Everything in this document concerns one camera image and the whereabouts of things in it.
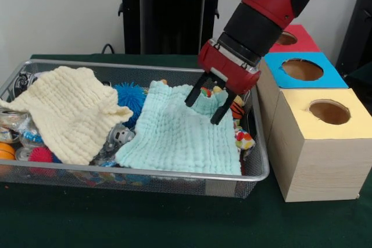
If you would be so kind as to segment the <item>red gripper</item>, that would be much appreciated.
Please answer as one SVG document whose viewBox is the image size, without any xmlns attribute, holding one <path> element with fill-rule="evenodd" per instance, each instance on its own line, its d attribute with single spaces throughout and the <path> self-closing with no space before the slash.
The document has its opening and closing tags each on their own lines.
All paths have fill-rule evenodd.
<svg viewBox="0 0 372 248">
<path fill-rule="evenodd" d="M 228 97 L 222 106 L 219 106 L 210 122 L 218 125 L 227 110 L 232 105 L 236 94 L 244 94 L 257 83 L 261 72 L 247 62 L 229 52 L 215 39 L 209 39 L 202 47 L 198 63 L 206 71 L 198 79 L 185 100 L 188 107 L 192 107 L 201 93 L 204 83 L 210 78 L 210 73 L 224 82 Z"/>
</svg>

